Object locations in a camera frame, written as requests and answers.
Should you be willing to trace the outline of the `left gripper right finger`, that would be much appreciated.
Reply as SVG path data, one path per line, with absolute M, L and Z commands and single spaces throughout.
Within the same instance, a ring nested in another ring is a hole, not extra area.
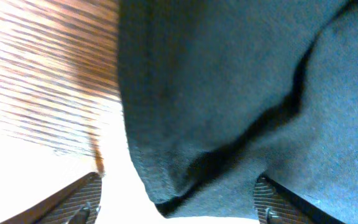
M 253 201 L 262 224 L 343 224 L 263 175 L 254 185 Z

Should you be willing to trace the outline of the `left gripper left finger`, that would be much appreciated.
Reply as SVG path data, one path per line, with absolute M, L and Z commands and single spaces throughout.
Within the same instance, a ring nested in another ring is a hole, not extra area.
M 96 223 L 102 194 L 102 178 L 90 172 L 45 200 L 1 224 L 68 223 L 85 205 L 89 208 L 86 224 Z

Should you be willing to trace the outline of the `black t-shirt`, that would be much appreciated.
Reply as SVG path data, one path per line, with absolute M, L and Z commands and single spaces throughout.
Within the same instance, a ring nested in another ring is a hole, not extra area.
M 358 1 L 121 1 L 117 72 L 164 217 L 255 218 L 266 175 L 358 223 Z

